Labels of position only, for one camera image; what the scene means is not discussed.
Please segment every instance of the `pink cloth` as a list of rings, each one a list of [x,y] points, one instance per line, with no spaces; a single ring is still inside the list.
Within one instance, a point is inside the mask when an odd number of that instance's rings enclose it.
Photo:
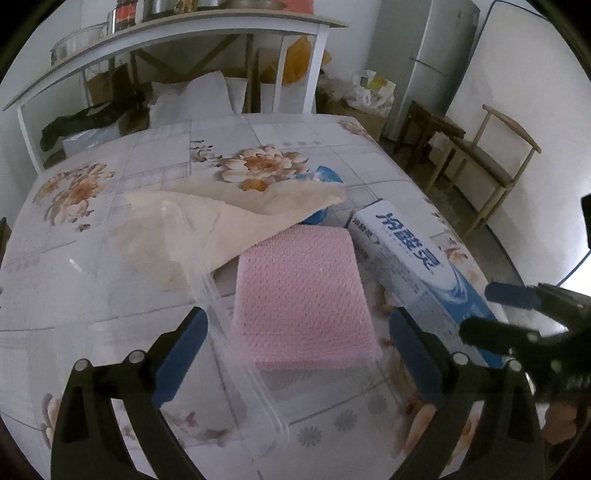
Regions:
[[[344,228],[296,225],[240,256],[231,348],[260,368],[344,368],[379,356]]]

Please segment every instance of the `blue and white box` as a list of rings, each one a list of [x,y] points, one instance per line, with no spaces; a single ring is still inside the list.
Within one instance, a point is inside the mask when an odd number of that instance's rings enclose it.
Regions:
[[[460,324],[471,316],[496,320],[484,300],[420,227],[386,200],[356,212],[348,225],[360,263],[405,307],[419,327],[450,352],[483,366],[501,357],[466,345]]]

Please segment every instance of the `orange plastic bag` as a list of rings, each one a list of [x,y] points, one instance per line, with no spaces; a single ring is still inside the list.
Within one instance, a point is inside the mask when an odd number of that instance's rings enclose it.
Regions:
[[[285,55],[285,68],[283,70],[283,85],[297,82],[304,78],[308,72],[308,64],[312,55],[312,45],[307,35],[302,35],[291,47],[287,49]],[[322,57],[322,66],[332,60],[330,54],[325,50]],[[277,78],[277,66],[279,60],[274,61],[261,74],[262,83],[275,83]]]

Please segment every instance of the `chair seat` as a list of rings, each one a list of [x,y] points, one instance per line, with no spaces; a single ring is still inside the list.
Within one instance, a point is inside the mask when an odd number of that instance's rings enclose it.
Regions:
[[[458,137],[451,137],[452,143],[479,164],[501,187],[507,188],[513,183],[513,177],[501,167],[494,158],[472,142]]]

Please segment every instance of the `silver refrigerator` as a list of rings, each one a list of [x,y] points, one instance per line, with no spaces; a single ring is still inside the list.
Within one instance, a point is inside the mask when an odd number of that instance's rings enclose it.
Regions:
[[[382,0],[366,68],[396,84],[383,136],[398,139],[412,100],[445,113],[466,70],[479,15],[470,0]]]

